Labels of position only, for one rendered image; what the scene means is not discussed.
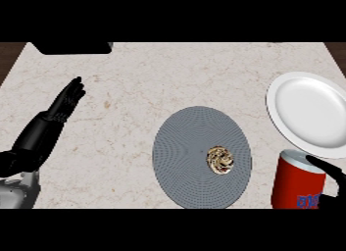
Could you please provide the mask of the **grey round placemat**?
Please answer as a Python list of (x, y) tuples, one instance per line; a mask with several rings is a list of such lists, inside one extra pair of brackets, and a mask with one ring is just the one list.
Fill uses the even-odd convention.
[[(216, 174), (207, 165), (216, 146), (233, 158), (226, 174)], [(227, 208), (242, 195), (251, 171), (248, 143), (230, 117), (202, 106), (173, 113), (155, 136), (152, 166), (159, 187), (182, 208)]]

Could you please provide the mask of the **black appliance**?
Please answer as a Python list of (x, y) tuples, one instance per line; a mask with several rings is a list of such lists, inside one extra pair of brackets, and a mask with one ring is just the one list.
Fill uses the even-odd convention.
[(43, 55), (108, 54), (111, 42), (34, 42)]

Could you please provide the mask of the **red can with blue print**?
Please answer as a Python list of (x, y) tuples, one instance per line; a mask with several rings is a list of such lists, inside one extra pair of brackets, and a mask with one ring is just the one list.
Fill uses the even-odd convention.
[(325, 172), (307, 161), (300, 150), (279, 153), (270, 205), (273, 209), (316, 209)]

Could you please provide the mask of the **white round plate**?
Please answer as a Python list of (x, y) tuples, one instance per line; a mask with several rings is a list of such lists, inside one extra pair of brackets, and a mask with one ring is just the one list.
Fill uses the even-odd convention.
[(309, 154), (346, 158), (346, 91), (325, 77), (289, 72), (270, 82), (266, 111), (279, 133)]

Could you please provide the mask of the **small beige patterned can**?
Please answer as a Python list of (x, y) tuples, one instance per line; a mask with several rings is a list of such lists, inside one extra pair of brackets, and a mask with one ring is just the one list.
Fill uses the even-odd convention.
[(205, 162), (213, 173), (224, 175), (233, 167), (233, 154), (223, 146), (214, 146), (207, 151)]

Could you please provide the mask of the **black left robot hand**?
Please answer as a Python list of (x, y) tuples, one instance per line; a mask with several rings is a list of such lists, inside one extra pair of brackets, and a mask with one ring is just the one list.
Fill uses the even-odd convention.
[(0, 177), (13, 176), (20, 172), (31, 173), (40, 168), (84, 94), (84, 84), (77, 76), (56, 95), (47, 110), (38, 112), (31, 119), (12, 149), (0, 152)]

